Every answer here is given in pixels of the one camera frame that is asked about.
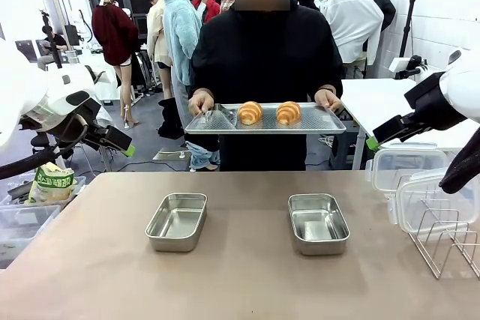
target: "white shorts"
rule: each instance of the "white shorts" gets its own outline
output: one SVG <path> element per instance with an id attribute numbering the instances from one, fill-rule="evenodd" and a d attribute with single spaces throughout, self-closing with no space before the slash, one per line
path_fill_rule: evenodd
<path id="1" fill-rule="evenodd" d="M 120 64 L 121 67 L 127 67 L 128 65 L 132 64 L 132 57 L 125 60 L 123 63 Z"/>

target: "black jacket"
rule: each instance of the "black jacket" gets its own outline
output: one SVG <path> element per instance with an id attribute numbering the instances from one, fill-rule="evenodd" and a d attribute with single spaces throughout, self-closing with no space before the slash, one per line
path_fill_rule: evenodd
<path id="1" fill-rule="evenodd" d="M 304 7 L 309 7 L 310 9 L 319 10 L 319 8 L 315 5 L 314 0 L 298 0 L 298 3 Z"/>
<path id="2" fill-rule="evenodd" d="M 374 0 L 383 13 L 382 31 L 390 26 L 397 13 L 395 6 L 390 0 Z"/>
<path id="3" fill-rule="evenodd" d="M 326 84 L 342 94 L 342 60 L 325 17 L 290 0 L 290 11 L 229 11 L 202 27 L 193 88 L 215 103 L 305 102 Z M 222 170 L 303 170 L 305 136 L 221 136 Z"/>

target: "person's left hand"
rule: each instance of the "person's left hand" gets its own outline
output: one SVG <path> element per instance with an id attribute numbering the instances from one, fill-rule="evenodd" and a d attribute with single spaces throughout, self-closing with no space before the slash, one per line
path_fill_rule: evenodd
<path id="1" fill-rule="evenodd" d="M 337 95 L 327 89 L 320 89 L 315 93 L 315 103 L 323 106 L 325 109 L 330 109 L 333 112 L 342 105 L 342 102 L 338 99 Z"/>

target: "hand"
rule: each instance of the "hand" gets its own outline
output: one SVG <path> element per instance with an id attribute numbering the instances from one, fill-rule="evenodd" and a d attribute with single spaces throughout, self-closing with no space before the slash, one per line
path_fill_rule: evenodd
<path id="1" fill-rule="evenodd" d="M 337 95 L 326 89 L 320 89 L 315 93 L 315 103 L 323 106 L 325 109 L 330 109 L 333 112 L 342 105 L 342 102 L 337 98 Z"/>
<path id="2" fill-rule="evenodd" d="M 190 114 L 198 115 L 201 112 L 206 113 L 213 108 L 213 97 L 206 91 L 198 91 L 188 102 Z"/>

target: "bread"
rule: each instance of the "bread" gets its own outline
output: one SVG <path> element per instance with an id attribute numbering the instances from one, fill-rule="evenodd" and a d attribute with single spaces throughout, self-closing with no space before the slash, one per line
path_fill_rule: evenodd
<path id="1" fill-rule="evenodd" d="M 302 110 L 297 103 L 287 101 L 278 107 L 277 120 L 280 124 L 290 125 L 300 120 L 302 116 L 301 113 Z"/>
<path id="2" fill-rule="evenodd" d="M 262 107 L 254 101 L 248 101 L 238 109 L 238 119 L 244 125 L 257 123 L 263 116 Z"/>

